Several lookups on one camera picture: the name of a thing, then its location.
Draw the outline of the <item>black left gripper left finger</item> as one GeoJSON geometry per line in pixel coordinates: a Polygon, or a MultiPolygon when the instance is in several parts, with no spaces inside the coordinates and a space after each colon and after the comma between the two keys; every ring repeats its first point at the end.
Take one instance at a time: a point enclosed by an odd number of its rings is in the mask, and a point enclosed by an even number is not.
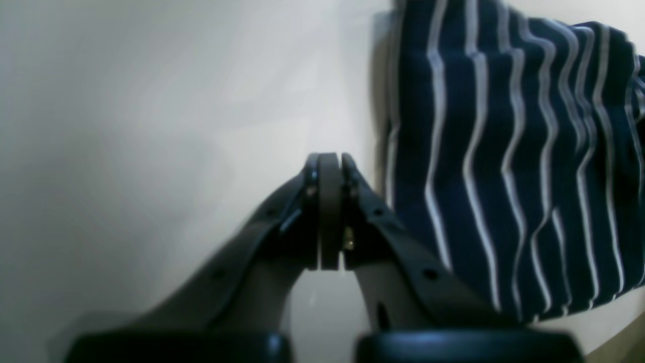
{"type": "Polygon", "coordinates": [[[78,338],[67,362],[291,362],[279,333],[287,296],[319,262],[322,184],[333,155],[267,197],[240,231],[168,299],[132,322],[78,338]]]}

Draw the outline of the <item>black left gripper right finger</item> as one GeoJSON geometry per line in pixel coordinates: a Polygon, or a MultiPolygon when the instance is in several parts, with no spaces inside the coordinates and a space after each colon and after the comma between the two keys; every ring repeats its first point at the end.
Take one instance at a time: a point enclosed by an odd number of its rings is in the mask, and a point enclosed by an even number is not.
{"type": "Polygon", "coordinates": [[[350,154],[342,155],[341,170],[343,257],[371,325],[354,361],[585,361],[568,333],[518,323],[443,267],[370,188],[350,154]]]}

